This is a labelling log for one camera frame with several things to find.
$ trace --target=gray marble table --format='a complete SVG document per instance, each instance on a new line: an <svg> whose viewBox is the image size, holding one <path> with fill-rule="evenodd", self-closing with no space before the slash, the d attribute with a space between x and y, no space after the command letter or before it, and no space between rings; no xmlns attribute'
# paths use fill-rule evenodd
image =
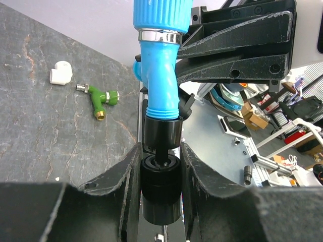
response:
<svg viewBox="0 0 323 242"><path fill-rule="evenodd" d="M49 83L58 61L72 65L65 86ZM77 83L120 102L99 122ZM136 142L138 90L131 68L0 4L0 182L78 186L103 173Z"/></svg>

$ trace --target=black cylindrical knob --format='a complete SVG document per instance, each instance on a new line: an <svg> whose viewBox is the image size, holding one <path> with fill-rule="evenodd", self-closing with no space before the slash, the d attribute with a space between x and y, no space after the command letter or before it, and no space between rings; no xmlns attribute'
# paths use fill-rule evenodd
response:
<svg viewBox="0 0 323 242"><path fill-rule="evenodd" d="M164 166L150 155L141 161L140 179L144 218L155 225L168 225L181 216L180 159L168 155Z"/></svg>
<svg viewBox="0 0 323 242"><path fill-rule="evenodd" d="M145 117L144 144L154 149L171 150L181 144L183 118L176 120Z"/></svg>
<svg viewBox="0 0 323 242"><path fill-rule="evenodd" d="M245 185L250 185L251 179L252 179L252 167L250 165L246 165L244 167L244 172L243 172L243 183Z"/></svg>

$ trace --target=white plastic elbow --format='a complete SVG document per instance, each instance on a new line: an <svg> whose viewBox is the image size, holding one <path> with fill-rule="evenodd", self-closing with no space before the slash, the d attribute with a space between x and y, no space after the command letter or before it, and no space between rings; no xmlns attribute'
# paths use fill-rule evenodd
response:
<svg viewBox="0 0 323 242"><path fill-rule="evenodd" d="M70 63L60 61L55 64L55 68L51 69L49 81L51 84L65 85L72 79L73 72Z"/></svg>

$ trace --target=blue plastic pipe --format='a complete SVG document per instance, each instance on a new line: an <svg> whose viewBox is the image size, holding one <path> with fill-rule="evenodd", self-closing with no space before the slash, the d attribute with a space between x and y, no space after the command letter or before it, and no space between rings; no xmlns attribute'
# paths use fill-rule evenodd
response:
<svg viewBox="0 0 323 242"><path fill-rule="evenodd" d="M134 0L134 27L173 30L187 33L192 0ZM134 73L148 89L147 116L176 119L178 87L175 63L178 44L141 41L141 62L134 64Z"/></svg>

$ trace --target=green y-shaped connector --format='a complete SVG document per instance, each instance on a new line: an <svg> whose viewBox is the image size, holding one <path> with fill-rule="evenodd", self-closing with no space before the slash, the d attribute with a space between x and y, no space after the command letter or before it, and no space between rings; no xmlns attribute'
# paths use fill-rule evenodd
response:
<svg viewBox="0 0 323 242"><path fill-rule="evenodd" d="M77 84L76 90L91 94L92 103L94 106L94 116L97 120L103 120L105 118L105 109L102 105L103 103L107 103L108 105L116 105L119 101L119 93L115 90L101 92L96 87L88 84Z"/></svg>

